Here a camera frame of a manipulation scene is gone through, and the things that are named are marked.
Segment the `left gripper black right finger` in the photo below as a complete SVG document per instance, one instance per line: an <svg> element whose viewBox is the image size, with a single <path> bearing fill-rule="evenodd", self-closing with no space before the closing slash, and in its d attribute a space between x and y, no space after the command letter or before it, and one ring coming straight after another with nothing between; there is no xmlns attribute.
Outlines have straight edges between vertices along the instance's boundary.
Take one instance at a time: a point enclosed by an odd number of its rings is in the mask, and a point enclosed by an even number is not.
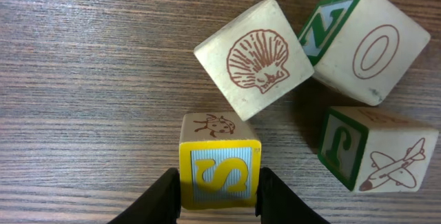
<svg viewBox="0 0 441 224"><path fill-rule="evenodd" d="M271 169L260 169L255 215L261 224L328 224Z"/></svg>

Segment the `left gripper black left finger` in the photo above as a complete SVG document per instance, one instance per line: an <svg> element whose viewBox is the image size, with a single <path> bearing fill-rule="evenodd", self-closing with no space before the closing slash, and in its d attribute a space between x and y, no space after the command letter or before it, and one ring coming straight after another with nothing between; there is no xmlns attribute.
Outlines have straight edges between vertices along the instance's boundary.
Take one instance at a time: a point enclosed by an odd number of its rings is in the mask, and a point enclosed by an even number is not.
<svg viewBox="0 0 441 224"><path fill-rule="evenodd" d="M180 178L171 167L109 224L177 224L180 213Z"/></svg>

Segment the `yellow wooden block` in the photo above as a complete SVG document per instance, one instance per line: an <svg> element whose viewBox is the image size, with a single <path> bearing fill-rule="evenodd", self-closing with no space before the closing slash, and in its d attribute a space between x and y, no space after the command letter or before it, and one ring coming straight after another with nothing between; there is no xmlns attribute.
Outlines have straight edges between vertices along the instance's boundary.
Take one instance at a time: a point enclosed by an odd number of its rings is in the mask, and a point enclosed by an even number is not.
<svg viewBox="0 0 441 224"><path fill-rule="evenodd" d="M188 113L179 141L181 205L187 210L253 207L262 145L235 112Z"/></svg>

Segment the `wooden block sketch picture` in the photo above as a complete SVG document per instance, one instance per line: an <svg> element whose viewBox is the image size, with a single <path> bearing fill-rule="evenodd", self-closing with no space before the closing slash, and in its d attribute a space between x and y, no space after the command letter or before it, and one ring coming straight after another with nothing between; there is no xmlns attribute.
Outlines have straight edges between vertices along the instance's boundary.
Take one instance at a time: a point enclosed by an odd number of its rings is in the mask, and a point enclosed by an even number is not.
<svg viewBox="0 0 441 224"><path fill-rule="evenodd" d="M438 136L429 124L380 108L332 106L318 159L351 192L416 192Z"/></svg>

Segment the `wooden block red dog picture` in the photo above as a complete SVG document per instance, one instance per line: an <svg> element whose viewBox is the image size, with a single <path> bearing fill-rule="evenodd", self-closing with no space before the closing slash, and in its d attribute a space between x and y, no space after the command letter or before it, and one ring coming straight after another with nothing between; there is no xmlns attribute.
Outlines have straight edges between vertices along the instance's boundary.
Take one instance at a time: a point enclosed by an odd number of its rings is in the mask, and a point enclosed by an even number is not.
<svg viewBox="0 0 441 224"><path fill-rule="evenodd" d="M194 48L246 121L309 79L314 69L276 0L262 0Z"/></svg>

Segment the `plain wooden block green side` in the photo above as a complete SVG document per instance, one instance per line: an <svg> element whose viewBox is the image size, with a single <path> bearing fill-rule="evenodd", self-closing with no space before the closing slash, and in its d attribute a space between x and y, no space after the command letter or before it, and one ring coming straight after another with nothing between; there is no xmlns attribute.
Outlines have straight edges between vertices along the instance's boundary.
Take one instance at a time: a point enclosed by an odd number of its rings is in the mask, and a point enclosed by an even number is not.
<svg viewBox="0 0 441 224"><path fill-rule="evenodd" d="M321 0L298 38L316 80L376 106L431 35L389 0Z"/></svg>

